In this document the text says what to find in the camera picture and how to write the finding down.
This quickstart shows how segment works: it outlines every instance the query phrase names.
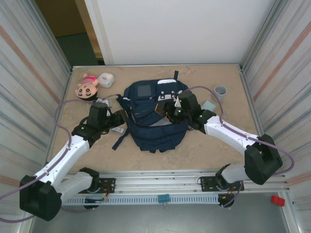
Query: gray floor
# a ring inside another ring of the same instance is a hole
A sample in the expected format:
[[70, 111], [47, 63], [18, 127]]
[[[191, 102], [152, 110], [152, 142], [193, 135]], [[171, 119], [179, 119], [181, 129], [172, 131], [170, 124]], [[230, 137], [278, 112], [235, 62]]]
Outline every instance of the gray floor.
[[231, 210], [218, 205], [102, 206], [95, 212], [64, 211], [50, 222], [36, 219], [33, 233], [288, 233], [272, 194], [241, 194]]
[[56, 38], [71, 66], [98, 66], [98, 62], [86, 33]]

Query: white cup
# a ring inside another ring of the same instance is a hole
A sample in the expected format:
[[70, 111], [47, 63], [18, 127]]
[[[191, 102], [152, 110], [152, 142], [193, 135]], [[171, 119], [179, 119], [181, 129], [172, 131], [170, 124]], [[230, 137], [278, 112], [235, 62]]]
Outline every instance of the white cup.
[[98, 77], [98, 81], [99, 81], [99, 85], [103, 86], [103, 87], [110, 87], [113, 82], [115, 81], [115, 77], [113, 76], [113, 74], [110, 73], [102, 73], [99, 77]]
[[[227, 88], [223, 85], [217, 85], [214, 88], [214, 93], [216, 94], [216, 96], [218, 97], [220, 102], [223, 102], [226, 94], [227, 94]], [[212, 99], [217, 102], [215, 96], [212, 94]]]

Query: small blue block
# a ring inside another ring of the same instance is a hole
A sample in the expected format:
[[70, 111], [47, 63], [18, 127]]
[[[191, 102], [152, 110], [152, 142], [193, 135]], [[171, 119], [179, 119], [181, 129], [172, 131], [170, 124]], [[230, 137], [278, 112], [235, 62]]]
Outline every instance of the small blue block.
[[211, 102], [209, 102], [209, 101], [205, 101], [205, 103], [202, 105], [201, 108], [205, 109], [205, 110], [214, 111], [216, 106], [214, 104], [212, 104]]
[[170, 195], [164, 194], [164, 195], [158, 195], [157, 200], [159, 203], [166, 203], [170, 201]]

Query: navy blue backpack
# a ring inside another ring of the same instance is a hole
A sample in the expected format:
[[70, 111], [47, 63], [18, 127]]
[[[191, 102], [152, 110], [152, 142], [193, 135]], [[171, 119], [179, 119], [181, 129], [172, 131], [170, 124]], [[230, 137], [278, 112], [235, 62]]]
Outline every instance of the navy blue backpack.
[[117, 101], [128, 113], [127, 130], [112, 149], [116, 150], [122, 140], [130, 133], [140, 150], [165, 152], [173, 150], [182, 141], [188, 129], [188, 122], [171, 124], [155, 112], [159, 101], [173, 101], [173, 95], [188, 87], [174, 79], [138, 81], [125, 89], [124, 95], [118, 95]]

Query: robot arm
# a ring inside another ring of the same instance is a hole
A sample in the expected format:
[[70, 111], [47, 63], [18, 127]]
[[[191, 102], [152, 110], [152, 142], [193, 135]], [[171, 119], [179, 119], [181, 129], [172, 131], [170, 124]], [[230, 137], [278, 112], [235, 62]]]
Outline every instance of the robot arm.
[[[67, 142], [44, 168], [20, 181], [20, 186], [23, 186], [46, 173], [39, 181], [20, 191], [21, 210], [50, 221], [60, 210], [63, 201], [86, 189], [96, 191], [99, 188], [99, 173], [89, 168], [82, 168], [74, 178], [62, 180], [74, 163], [100, 139], [102, 133], [108, 133], [109, 129], [122, 125], [126, 120], [124, 110], [111, 113], [105, 103], [93, 103], [86, 124], [80, 122], [71, 133], [71, 145]], [[65, 157], [50, 169], [67, 148], [69, 150]]]
[[[214, 112], [202, 110], [196, 96], [191, 91], [180, 93], [176, 102], [161, 101], [155, 111], [172, 123], [188, 120], [189, 125], [195, 130], [226, 142], [244, 155], [244, 165], [228, 164], [216, 173], [216, 182], [221, 189], [227, 189], [234, 182], [243, 180], [264, 184], [283, 164], [276, 149], [248, 139], [257, 138], [274, 145], [270, 136], [264, 134], [259, 137], [221, 121]], [[245, 137], [228, 128], [245, 135]]]

